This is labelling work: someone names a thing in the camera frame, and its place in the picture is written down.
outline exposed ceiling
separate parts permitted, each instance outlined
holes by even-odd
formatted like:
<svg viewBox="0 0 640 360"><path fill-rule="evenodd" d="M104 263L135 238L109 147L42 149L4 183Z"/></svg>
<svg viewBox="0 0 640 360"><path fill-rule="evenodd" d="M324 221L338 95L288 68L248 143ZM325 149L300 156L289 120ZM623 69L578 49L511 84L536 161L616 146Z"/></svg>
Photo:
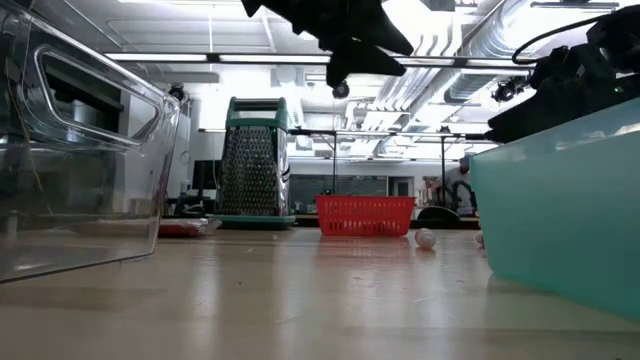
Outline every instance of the exposed ceiling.
<svg viewBox="0 0 640 360"><path fill-rule="evenodd" d="M33 10L62 31L105 53L321 52L315 38L305 33L295 35L289 22L265 8L253 18L247 18L239 0L190 0L189 5L162 4L158 0L148 0L148 3L135 1L140 0L34 0ZM460 52L468 56L507 56L505 54L512 51L511 46L517 47L533 35L546 31L548 27L594 15L584 9L556 9L554 14L557 16L549 16L552 14L549 11L533 9L531 0L457 0L456 3L455 13L432 12L420 0L388 0L383 6L396 26L416 47L416 54L433 56ZM492 15L482 30L477 32L477 25L502 3L504 11L498 11L502 17L496 19L497 15ZM516 16L524 12L525 16ZM537 23L540 22L548 25L537 29ZM478 53L479 45L477 41L474 43L474 39L482 36L489 39L495 36L493 31L501 31L496 39L504 48L500 48L504 53L488 52L491 50L490 47L487 48L488 45L482 45L482 49L486 51ZM584 30L573 32L560 40L552 40L549 45L537 50L544 53L551 46L582 42L583 34ZM318 122L320 115L330 115L326 119L338 115L341 117L340 121L328 120L324 125L341 124L352 130L356 129L355 126L358 126L358 130L385 130L391 126L399 126L405 131L433 131L442 124L448 124L462 132L480 132L486 129L489 118L518 102L499 105L491 99L491 91L495 89L497 81L507 76L495 73L469 75L451 70L410 69L402 78L352 75L348 79L351 87L349 98L335 100L331 89L324 85L322 67L300 65L293 70L284 71L273 66L132 64L130 69L141 76L164 83L196 79L206 84L219 80L218 88L225 88L227 95L255 96L253 94L260 90L270 94L269 96L283 96L278 95L278 91L284 91L282 94L287 94L298 103L309 123L321 126ZM460 90L454 95L464 96L457 104L445 104L447 98L443 97L446 96L444 91L450 86L453 86L450 89ZM366 112L353 115L352 111L350 115L350 106L353 110L356 105L368 110L384 108L392 112L382 115ZM376 149L379 152L380 146L384 145L394 154L395 147L404 149L401 154L429 152L425 150L427 145L420 145L415 140L419 139L407 144L395 144L362 138L353 141L357 146L343 150L348 156L353 153L372 153Z"/></svg>

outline ductwork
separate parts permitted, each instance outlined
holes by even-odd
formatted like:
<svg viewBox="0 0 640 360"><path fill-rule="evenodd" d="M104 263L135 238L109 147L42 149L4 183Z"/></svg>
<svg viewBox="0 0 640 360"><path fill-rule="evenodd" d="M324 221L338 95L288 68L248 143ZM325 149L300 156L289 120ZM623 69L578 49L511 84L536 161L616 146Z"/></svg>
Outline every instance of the ductwork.
<svg viewBox="0 0 640 360"><path fill-rule="evenodd" d="M509 58L529 39L565 24L592 17L580 10L532 8L533 0L506 0L478 33L458 54L467 57ZM522 53L532 56L552 38L539 41ZM465 74L460 70L442 70L424 89L420 99L412 105L414 118L423 124L435 125L455 114L461 103L489 85L498 74ZM430 105L446 103L448 105Z"/></svg>
<svg viewBox="0 0 640 360"><path fill-rule="evenodd" d="M462 29L455 13L433 12L424 3L417 1L402 5L407 6L405 17L407 12L412 16L411 21L403 21L407 23L406 29L402 27L403 24L399 23L398 26L407 38L416 39L413 44L416 49L414 56L452 56L458 50L462 42ZM420 29L421 32L416 35L415 29ZM400 78L389 78L378 94L374 106L385 110L406 110L438 71L412 68Z"/></svg>

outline ceiling pipe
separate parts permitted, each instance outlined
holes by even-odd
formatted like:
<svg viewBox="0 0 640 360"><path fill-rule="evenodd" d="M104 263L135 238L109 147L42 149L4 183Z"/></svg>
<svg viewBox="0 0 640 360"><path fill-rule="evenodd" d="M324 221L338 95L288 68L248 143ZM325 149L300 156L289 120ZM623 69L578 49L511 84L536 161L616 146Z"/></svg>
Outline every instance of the ceiling pipe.
<svg viewBox="0 0 640 360"><path fill-rule="evenodd" d="M532 10L533 0L505 0L499 4L499 8L492 12L491 16L480 28L476 35L466 41L459 55L474 57L509 58L517 47L530 38L548 30L574 20L581 20L592 14L581 13L579 10L572 13L562 13L554 10ZM529 47L523 56L531 56L551 38L545 39ZM420 99L412 105L414 119L428 118L429 123L440 123L457 111L458 104L468 101L478 90L486 87L496 79L496 75L464 74L459 70L442 70L436 75L429 87L425 89ZM450 108L440 106L433 108L429 103L446 102Z"/></svg>

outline cable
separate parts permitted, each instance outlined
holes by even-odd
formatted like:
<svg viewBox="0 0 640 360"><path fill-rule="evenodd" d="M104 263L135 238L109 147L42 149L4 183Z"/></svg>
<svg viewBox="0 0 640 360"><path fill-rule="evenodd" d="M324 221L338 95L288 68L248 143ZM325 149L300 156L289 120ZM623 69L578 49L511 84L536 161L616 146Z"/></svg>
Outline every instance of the cable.
<svg viewBox="0 0 640 360"><path fill-rule="evenodd" d="M589 25L592 24L594 22L598 22L602 19L605 19L607 17L611 16L611 14L605 14L605 15L600 15L600 16L596 16L594 18L591 19L587 19L587 20L582 20L582 21L578 21L575 22L573 24L569 24L569 25L565 25L562 27L559 27L557 29L551 30L551 31L547 31L546 33L542 34L542 35L538 35L536 37L534 37L533 39L527 41L526 43L524 43L524 45L520 46L518 48L518 50L516 50L513 55L511 56L511 61L513 61L514 64L516 65L530 65L530 64L535 64L538 61L540 61L540 59L542 58L537 58L537 59L518 59L518 55L520 55L524 50L526 50L529 46L537 43L538 41L548 38L549 36L553 36L556 34L560 34L563 33L565 31L569 31L569 30L573 30L585 25Z"/></svg>

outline ceiling light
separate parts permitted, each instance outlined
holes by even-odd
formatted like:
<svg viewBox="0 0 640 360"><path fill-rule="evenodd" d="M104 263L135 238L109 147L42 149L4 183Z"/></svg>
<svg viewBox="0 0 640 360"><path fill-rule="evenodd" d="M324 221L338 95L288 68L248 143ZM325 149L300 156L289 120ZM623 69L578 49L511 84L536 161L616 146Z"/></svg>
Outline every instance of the ceiling light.
<svg viewBox="0 0 640 360"><path fill-rule="evenodd" d="M527 76L529 69L461 69L465 75L505 75L505 76Z"/></svg>
<svg viewBox="0 0 640 360"><path fill-rule="evenodd" d="M395 57L404 66L451 67L453 59L437 59L428 57Z"/></svg>
<svg viewBox="0 0 640 360"><path fill-rule="evenodd" d="M302 39L302 40L305 40L305 41L313 41L313 40L315 40L315 39L316 39L316 37L315 37L315 36L313 36L313 35L309 34L309 33L308 33L308 32L306 32L306 31L301 32L301 33L300 33L300 35L298 35L298 37L299 37L300 39Z"/></svg>
<svg viewBox="0 0 640 360"><path fill-rule="evenodd" d="M109 59L115 61L140 62L206 62L205 54L144 54L144 53L107 53Z"/></svg>
<svg viewBox="0 0 640 360"><path fill-rule="evenodd" d="M118 0L129 4L166 4L166 5L239 5L239 1L215 0Z"/></svg>
<svg viewBox="0 0 640 360"><path fill-rule="evenodd" d="M329 55L257 55L233 54L220 55L220 61L225 63L273 63L273 64L317 64L329 63Z"/></svg>
<svg viewBox="0 0 640 360"><path fill-rule="evenodd" d="M391 133L384 131L337 131L338 135L352 135L352 136L389 136Z"/></svg>
<svg viewBox="0 0 640 360"><path fill-rule="evenodd" d="M305 81L325 81L327 75L325 74L305 74Z"/></svg>

